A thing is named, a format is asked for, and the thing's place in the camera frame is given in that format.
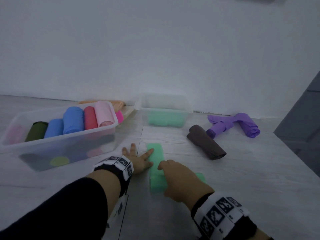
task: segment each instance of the clear plastic bin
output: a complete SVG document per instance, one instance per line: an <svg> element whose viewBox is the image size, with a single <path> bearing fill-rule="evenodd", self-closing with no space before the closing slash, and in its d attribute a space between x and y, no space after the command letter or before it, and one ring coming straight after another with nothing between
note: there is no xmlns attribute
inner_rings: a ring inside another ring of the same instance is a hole
<svg viewBox="0 0 320 240"><path fill-rule="evenodd" d="M36 171L113 151L116 147L115 132L118 119L112 104L108 101L106 103L114 118L112 125L28 142L24 141L34 122L49 122L51 119L62 118L64 112L71 106L19 113L13 118L1 138L1 151L14 153ZM74 106L84 109L94 104Z"/></svg>
<svg viewBox="0 0 320 240"><path fill-rule="evenodd" d="M183 127L193 113L184 95L142 93L135 109L142 111L144 125Z"/></svg>

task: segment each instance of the left hand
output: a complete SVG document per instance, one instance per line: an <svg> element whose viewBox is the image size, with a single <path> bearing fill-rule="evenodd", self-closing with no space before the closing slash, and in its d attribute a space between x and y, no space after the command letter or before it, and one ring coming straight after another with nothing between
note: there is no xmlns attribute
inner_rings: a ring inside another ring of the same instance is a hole
<svg viewBox="0 0 320 240"><path fill-rule="evenodd" d="M152 153L153 148L140 157L137 157L136 145L134 143L131 144L130 153L128 153L128 150L125 147L122 148L122 155L127 157L133 164L133 174L142 173L153 165L153 162L147 161Z"/></svg>

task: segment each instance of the gray floor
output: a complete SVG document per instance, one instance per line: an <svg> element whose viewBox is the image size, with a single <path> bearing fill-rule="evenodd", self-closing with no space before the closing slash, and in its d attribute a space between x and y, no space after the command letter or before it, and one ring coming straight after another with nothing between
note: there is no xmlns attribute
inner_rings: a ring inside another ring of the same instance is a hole
<svg viewBox="0 0 320 240"><path fill-rule="evenodd" d="M0 96L0 133L18 112L73 103ZM206 116L193 113L182 129L176 129L143 126L140 113L133 113L116 130L118 146L114 152L43 172L34 172L18 158L2 153L0 229L85 176L101 159L119 155L123 146L136 143L141 154L146 143L158 142L166 159L203 173L216 191L228 193L246 206L251 219L274 239L320 239L320 178L273 134L279 121L255 120L261 130L256 138L247 138L239 126L234 126L216 139L227 155L210 161L186 138L194 124L210 127ZM147 172L132 178L128 192L119 239L194 240L187 208L162 195L150 194Z"/></svg>

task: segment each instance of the white wall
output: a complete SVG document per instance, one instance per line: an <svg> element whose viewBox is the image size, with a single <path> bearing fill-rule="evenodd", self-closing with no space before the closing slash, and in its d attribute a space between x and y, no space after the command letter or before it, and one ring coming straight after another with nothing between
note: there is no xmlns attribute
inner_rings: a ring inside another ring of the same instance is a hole
<svg viewBox="0 0 320 240"><path fill-rule="evenodd" d="M320 0L0 0L0 93L283 117L320 70L319 21Z"/></svg>

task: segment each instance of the purple clothing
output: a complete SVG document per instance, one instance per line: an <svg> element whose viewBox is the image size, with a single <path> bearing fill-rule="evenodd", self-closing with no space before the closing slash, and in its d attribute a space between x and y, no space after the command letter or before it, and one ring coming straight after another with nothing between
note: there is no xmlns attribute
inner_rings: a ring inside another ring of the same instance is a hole
<svg viewBox="0 0 320 240"><path fill-rule="evenodd" d="M238 113L235 116L227 117L208 115L208 120L213 124L211 128L207 130L207 134L212 139L232 128L234 122L239 123L247 137L254 138L260 134L258 126L246 113Z"/></svg>

